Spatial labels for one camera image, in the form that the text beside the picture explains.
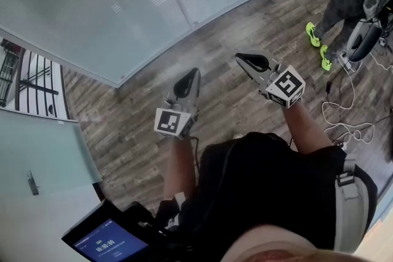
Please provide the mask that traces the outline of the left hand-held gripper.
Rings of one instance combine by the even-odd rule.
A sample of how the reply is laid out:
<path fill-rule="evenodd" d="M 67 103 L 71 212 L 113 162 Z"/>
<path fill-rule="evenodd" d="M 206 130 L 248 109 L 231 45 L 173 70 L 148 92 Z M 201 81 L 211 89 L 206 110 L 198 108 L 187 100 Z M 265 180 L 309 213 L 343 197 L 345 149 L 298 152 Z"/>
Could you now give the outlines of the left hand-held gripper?
<path fill-rule="evenodd" d="M 174 93 L 168 92 L 159 108 L 156 109 L 154 131 L 165 137 L 185 139 L 197 122 L 201 74 L 192 68 L 180 74 L 174 84 Z"/>

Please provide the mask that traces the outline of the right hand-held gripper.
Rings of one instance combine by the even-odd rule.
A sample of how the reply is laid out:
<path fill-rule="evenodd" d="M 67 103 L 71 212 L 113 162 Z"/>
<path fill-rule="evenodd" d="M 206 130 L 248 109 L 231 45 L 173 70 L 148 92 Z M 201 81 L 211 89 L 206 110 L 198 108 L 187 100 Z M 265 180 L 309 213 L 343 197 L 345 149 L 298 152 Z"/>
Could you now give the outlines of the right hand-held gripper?
<path fill-rule="evenodd" d="M 242 70 L 259 85 L 267 100 L 292 107 L 305 92 L 305 81 L 292 66 L 277 62 L 266 50 L 245 50 L 235 55 Z"/>

